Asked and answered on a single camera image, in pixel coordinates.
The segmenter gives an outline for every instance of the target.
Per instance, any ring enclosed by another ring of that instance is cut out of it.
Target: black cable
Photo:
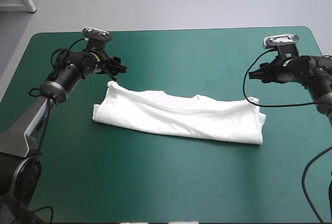
[[[68,50],[71,50],[75,44],[77,44],[79,41],[83,41],[83,40],[85,40],[85,38],[81,38],[81,39],[75,41],[72,45],[70,45],[70,47],[68,48]]]
[[[269,52],[273,52],[273,51],[277,51],[277,49],[269,49],[267,51],[265,51],[264,53],[262,53],[261,55],[259,55],[255,61],[250,65],[250,67],[247,69],[247,71],[245,72],[245,75],[244,75],[244,78],[243,78],[243,84],[242,84],[242,92],[243,92],[243,95],[245,97],[245,99],[255,105],[255,106],[260,106],[260,107],[293,107],[293,106],[308,106],[308,105],[315,105],[315,104],[326,104],[326,105],[330,105],[332,106],[332,104],[330,103],[325,103],[325,102],[307,102],[307,103],[300,103],[300,104],[286,104],[286,105],[261,105],[261,104],[257,104],[255,102],[252,102],[248,99],[246,93],[245,93],[245,80],[246,80],[246,77],[249,73],[249,71],[251,70],[251,68],[256,64],[256,62],[263,56],[265,55],[266,53],[269,53]],[[302,189],[303,189],[303,192],[306,196],[306,199],[308,201],[308,203],[310,204],[313,212],[315,213],[317,219],[320,221],[320,223],[324,223],[322,218],[320,217],[320,215],[318,214],[314,204],[312,203],[309,195],[308,195],[308,192],[307,192],[307,189],[306,189],[306,175],[307,175],[307,172],[308,172],[308,169],[309,167],[317,160],[319,159],[321,156],[323,156],[324,154],[326,154],[327,152],[331,151],[332,150],[332,146],[323,150],[321,153],[319,153],[317,156],[315,156],[313,159],[311,159],[308,164],[306,165],[305,167],[305,170],[303,172],[303,175],[302,175],[302,180],[301,180],[301,183],[302,183]]]
[[[305,170],[303,171],[303,174],[302,174],[302,180],[301,180],[301,183],[302,183],[302,189],[303,189],[303,192],[305,193],[305,196],[307,198],[307,201],[309,202],[312,210],[314,211],[317,219],[320,221],[320,223],[324,223],[322,218],[320,217],[320,215],[318,214],[315,206],[313,205],[309,195],[308,195],[308,192],[307,192],[307,189],[306,189],[306,175],[307,175],[307,172],[308,172],[308,169],[309,167],[317,160],[319,159],[320,157],[322,157],[324,154],[328,153],[329,151],[332,150],[332,146],[328,147],[327,149],[323,150],[321,153],[319,153],[317,156],[315,156],[313,159],[311,159],[309,161],[309,163],[306,165],[305,167]]]
[[[38,208],[38,209],[36,209],[36,210],[33,210],[32,213],[34,214],[34,213],[37,213],[37,212],[39,212],[39,211],[41,211],[41,210],[44,210],[44,209],[49,209],[49,210],[51,211],[51,217],[50,217],[50,222],[49,222],[49,224],[52,224],[52,223],[53,223],[53,216],[54,216],[54,209],[53,209],[52,206],[44,206],[44,207],[40,207],[40,208]]]

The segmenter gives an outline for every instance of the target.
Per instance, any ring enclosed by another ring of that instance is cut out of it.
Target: green table
[[[263,52],[263,38],[285,33],[300,36],[301,54],[321,54],[306,27],[113,32],[107,52],[128,66],[118,81],[129,90],[232,101],[243,99],[243,75]],[[81,37],[32,37],[0,104],[0,131],[35,100],[27,92],[51,71],[50,54]],[[163,136],[93,122],[92,105],[102,102],[108,81],[106,75],[91,75],[54,109],[31,209],[52,205],[59,222],[316,221],[301,175],[306,163],[330,145],[331,130],[314,106],[261,109],[267,115],[261,146]],[[265,104],[311,101],[295,83],[250,80],[247,91]],[[307,179],[326,221],[331,169],[331,155],[326,155]],[[41,216],[46,219],[48,213]]]

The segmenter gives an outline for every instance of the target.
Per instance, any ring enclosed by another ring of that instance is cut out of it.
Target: gray floor
[[[82,27],[174,30],[258,26],[309,27],[332,54],[332,0],[34,0],[36,13],[0,13],[0,100],[29,43],[39,32]]]

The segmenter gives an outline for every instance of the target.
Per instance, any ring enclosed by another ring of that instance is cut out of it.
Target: folded shirt
[[[171,96],[163,91],[135,92],[110,81],[92,119],[143,132],[246,144],[262,144],[266,116],[242,101],[216,101],[196,95]],[[255,103],[258,99],[249,97]]]

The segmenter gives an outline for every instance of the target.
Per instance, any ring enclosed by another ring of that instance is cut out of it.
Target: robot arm
[[[112,39],[109,32],[91,27],[82,32],[88,41],[86,48],[82,52],[56,50],[53,54],[58,55],[52,62],[53,71],[38,88],[41,95],[36,95],[36,101],[25,113],[0,134],[0,223],[11,223],[13,216],[15,223],[43,223],[40,219],[31,222],[37,217],[26,207],[42,171],[36,160],[40,149],[36,139],[51,110],[66,101],[81,79],[91,74],[108,74],[116,80],[118,73],[126,72],[121,59],[110,57],[104,50],[105,44]]]
[[[258,70],[249,72],[249,78],[260,79],[263,83],[300,83],[317,102],[317,110],[331,122],[332,57],[299,56],[298,41],[299,37],[292,34],[266,37],[264,48],[276,49],[278,55],[272,62],[260,64]]]

